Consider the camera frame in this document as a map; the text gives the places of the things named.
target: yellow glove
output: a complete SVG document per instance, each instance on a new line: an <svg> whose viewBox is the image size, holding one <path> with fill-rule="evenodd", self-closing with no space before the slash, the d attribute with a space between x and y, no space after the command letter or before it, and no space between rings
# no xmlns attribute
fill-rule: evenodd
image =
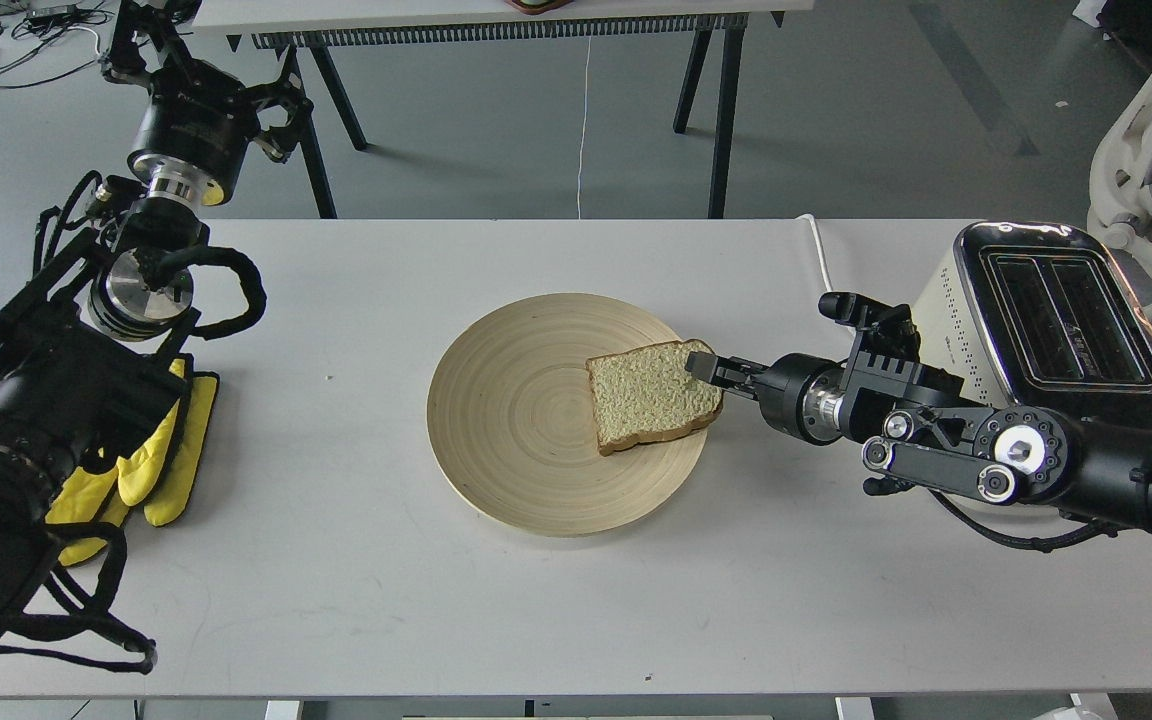
<svg viewBox="0 0 1152 720"><path fill-rule="evenodd" d="M131 457L116 458L107 473L74 471L51 503L47 523L97 520L122 525L131 507L141 503L151 525L162 526L179 518L194 488L220 381L214 373L194 373L188 356L173 361L172 373L189 381L187 392L145 445ZM76 564L104 547L99 538L70 543L60 553L60 562Z"/></svg>

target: wooden plate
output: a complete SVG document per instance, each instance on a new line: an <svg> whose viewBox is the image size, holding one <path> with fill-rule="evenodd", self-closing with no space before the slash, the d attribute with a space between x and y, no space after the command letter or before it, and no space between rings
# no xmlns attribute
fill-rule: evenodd
<svg viewBox="0 0 1152 720"><path fill-rule="evenodd" d="M620 300L543 295L470 325L429 388L429 439L471 506L544 536L584 536L654 510L691 472L705 432L598 454L585 359L680 340Z"/></svg>

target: desk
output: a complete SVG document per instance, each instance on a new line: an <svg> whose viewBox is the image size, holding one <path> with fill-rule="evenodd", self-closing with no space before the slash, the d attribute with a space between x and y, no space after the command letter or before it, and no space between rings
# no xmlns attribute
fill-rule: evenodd
<svg viewBox="0 0 1152 720"><path fill-rule="evenodd" d="M695 32L684 81L673 119L673 131L685 132L708 40L723 31L723 59L714 126L714 159L710 173L708 218L722 218L727 172L732 162L736 90L749 13L770 10L781 22L786 10L812 9L814 0L581 0L541 15L525 15L503 0L381 0L362 8L347 0L282 3L278 0L209 0L198 10L198 32L251 33L257 47L308 47L356 150L367 138L353 111L329 55L329 46L394 45L420 41L530 40L541 37L586 37L657 32ZM323 218L335 218L335 206L316 131L306 131L305 159L314 199Z"/></svg>
<svg viewBox="0 0 1152 720"><path fill-rule="evenodd" d="M914 300L964 223L824 222L833 282ZM844 356L803 222L218 220L212 242L260 266L270 310L187 346L223 378L198 487L177 524L129 523L114 611L159 666L0 657L0 696L1152 689L1151 538L998 547L927 493L864 497L859 446L805 446L751 402L728 402L675 497L613 532L530 536L448 486L430 378L514 300L600 293L722 354ZM196 279L204 320L241 306L225 274Z"/></svg>

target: concrete floor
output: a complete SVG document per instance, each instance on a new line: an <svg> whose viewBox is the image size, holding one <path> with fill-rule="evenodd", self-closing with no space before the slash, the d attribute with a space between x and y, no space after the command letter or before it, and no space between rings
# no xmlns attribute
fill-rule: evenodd
<svg viewBox="0 0 1152 720"><path fill-rule="evenodd" d="M791 14L780 29L756 15L741 73L727 215L810 211L1083 225L1093 151L1144 74L1094 29L1070 18L1073 6L819 0L817 9ZM956 45L946 45L946 28ZM100 29L108 37L109 26ZM223 38L187 39L196 56L248 85L278 73L273 54L250 41L232 53ZM91 56L92 40L74 33L3 82L76 67ZM306 91L319 104L316 126L339 214L574 218L584 124L582 217L704 217L718 53L715 46L689 132L675 135L669 122L689 45L689 36L662 35L335 50L376 144L365 154L349 146L305 54ZM29 47L6 37L0 46L1 61ZM582 123L586 54L589 115ZM106 85L91 68L46 86L0 90L0 301L26 279L38 211L63 200L86 169L122 170L143 109L139 88ZM270 120L278 115L270 113ZM300 156L274 165L253 150L237 196L207 217L316 217ZM314 263L309 245L305 258ZM600 702L555 703L538 714L612 711ZM1020 720L1060 703L1053 696L893 698L878 702L876 712L886 719ZM1116 703L1124 719L1152 717L1152 696ZM0 702L0 717L69 717L81 705ZM488 705L332 702L308 712L333 719L521 714L507 702ZM259 702L147 706L154 719L260 712ZM832 702L685 698L643 700L628 712L831 717ZM93 702L78 714L131 715L130 702Z"/></svg>

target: toast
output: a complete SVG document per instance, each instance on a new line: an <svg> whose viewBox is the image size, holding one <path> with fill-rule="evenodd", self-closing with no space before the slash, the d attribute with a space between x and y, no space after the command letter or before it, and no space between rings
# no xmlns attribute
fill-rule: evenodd
<svg viewBox="0 0 1152 720"><path fill-rule="evenodd" d="M599 455L670 441L718 418L723 392L687 373L691 351L713 353L699 340L670 341L585 361Z"/></svg>

